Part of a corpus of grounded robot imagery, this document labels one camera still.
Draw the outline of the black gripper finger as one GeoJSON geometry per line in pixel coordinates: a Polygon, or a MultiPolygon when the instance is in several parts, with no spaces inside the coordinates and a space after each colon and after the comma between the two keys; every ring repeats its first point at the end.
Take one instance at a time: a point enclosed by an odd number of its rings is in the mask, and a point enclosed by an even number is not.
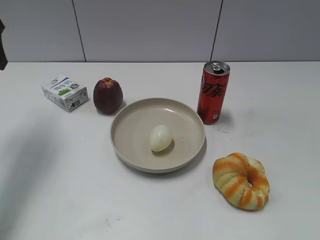
{"type": "Polygon", "coordinates": [[[0,70],[1,71],[3,71],[8,64],[7,56],[5,54],[3,41],[2,41],[2,33],[4,30],[5,30],[5,25],[0,20],[0,70]]]}

